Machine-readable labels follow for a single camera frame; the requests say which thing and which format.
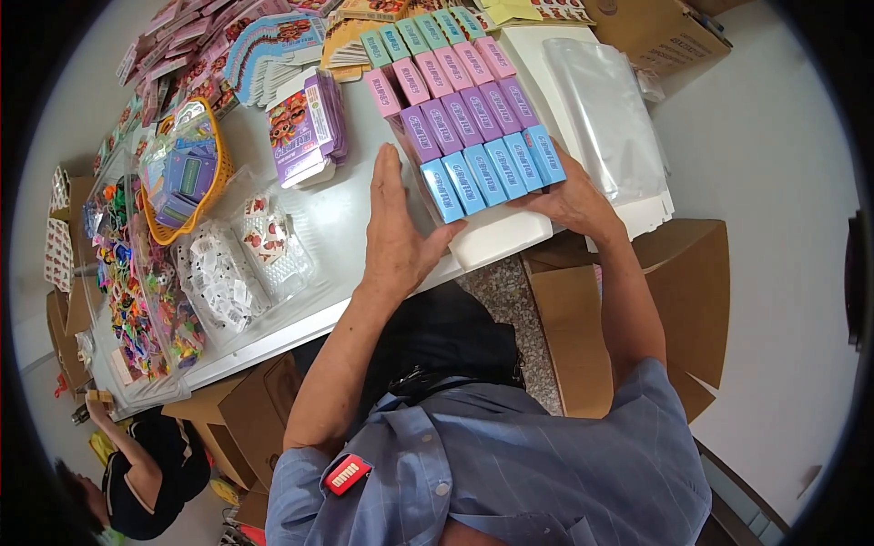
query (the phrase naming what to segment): yellow basket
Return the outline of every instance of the yellow basket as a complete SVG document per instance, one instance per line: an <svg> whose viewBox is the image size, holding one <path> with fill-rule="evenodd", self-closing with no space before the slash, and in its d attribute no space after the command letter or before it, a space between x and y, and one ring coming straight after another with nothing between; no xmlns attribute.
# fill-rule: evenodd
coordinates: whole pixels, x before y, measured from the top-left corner
<svg viewBox="0 0 874 546"><path fill-rule="evenodd" d="M231 176L233 176L233 163L231 162L231 157L228 155L227 150L225 150L225 143L222 141L221 133L219 132L219 123L212 114L212 109L210 108L209 103L199 97L192 100L197 100L203 104L206 107L206 113L210 116L212 134L216 141L216 154L218 155L216 173L212 178L212 186L210 186L210 189L206 191L206 195L201 199L200 204L198 204L198 207L194 210L194 214L192 214L191 217L188 218L188 221L177 230L167 227L166 225L158 224L155 220L155 209L152 208L152 203L149 202L146 196L145 188L140 188L140 191L142 192L142 210L146 213L146 222L149 223L149 231L159 245L169 245L180 235L193 232L194 226L197 225L201 214L218 202L221 194L225 192L227 181L231 179Z"/></svg>

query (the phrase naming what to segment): terrazzo floor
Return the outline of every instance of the terrazzo floor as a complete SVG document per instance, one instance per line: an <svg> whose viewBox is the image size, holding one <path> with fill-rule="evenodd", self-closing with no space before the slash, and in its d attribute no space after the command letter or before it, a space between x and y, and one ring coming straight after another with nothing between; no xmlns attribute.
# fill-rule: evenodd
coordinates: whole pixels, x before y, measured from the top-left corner
<svg viewBox="0 0 874 546"><path fill-rule="evenodd" d="M564 415L540 315L519 255L514 254L462 275L455 282L476 297L492 318L516 328L516 343L523 356L522 370L528 393L550 414Z"/></svg>

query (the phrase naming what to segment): stack of boxes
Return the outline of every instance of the stack of boxes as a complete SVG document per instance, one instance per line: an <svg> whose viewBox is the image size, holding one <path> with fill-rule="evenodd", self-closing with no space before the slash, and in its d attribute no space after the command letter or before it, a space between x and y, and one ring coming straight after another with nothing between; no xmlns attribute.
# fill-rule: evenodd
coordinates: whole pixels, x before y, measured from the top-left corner
<svg viewBox="0 0 874 546"><path fill-rule="evenodd" d="M361 41L377 108L414 150L445 222L565 180L516 69L467 10L401 19Z"/></svg>

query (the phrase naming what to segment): hand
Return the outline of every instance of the hand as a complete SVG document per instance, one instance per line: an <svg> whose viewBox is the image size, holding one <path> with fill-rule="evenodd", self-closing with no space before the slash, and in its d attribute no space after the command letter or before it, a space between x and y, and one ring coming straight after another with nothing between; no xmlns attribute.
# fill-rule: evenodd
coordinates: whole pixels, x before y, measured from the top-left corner
<svg viewBox="0 0 874 546"><path fill-rule="evenodd" d="M622 220L616 216L607 198L592 184L583 166L570 157L555 139L552 139L552 143L567 180L550 186L549 193L531 193L508 204L544 214L572 232L588 235L596 244L605 244L617 237L628 240Z"/></svg>
<svg viewBox="0 0 874 546"><path fill-rule="evenodd" d="M425 280L449 242L467 224L458 220L438 227L428 238L419 235L406 210L398 151L383 144L373 165L371 222L359 288L393 306L393 311Z"/></svg>
<svg viewBox="0 0 874 546"><path fill-rule="evenodd" d="M101 425L111 421L106 407L100 400L89 400L86 398L85 407L88 409L88 415L95 425Z"/></svg>

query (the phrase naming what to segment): blue shirt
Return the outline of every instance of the blue shirt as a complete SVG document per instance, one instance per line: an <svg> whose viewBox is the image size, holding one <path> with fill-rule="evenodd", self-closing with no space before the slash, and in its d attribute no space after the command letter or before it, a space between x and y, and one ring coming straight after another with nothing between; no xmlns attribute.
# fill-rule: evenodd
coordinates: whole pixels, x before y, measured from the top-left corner
<svg viewBox="0 0 874 546"><path fill-rule="evenodd" d="M560 418L521 389L470 384L420 405L389 395L334 461L290 449L267 542L437 544L447 517L508 544L693 544L711 490L664 367L640 363L603 419ZM347 453L373 466L336 496Z"/></svg>

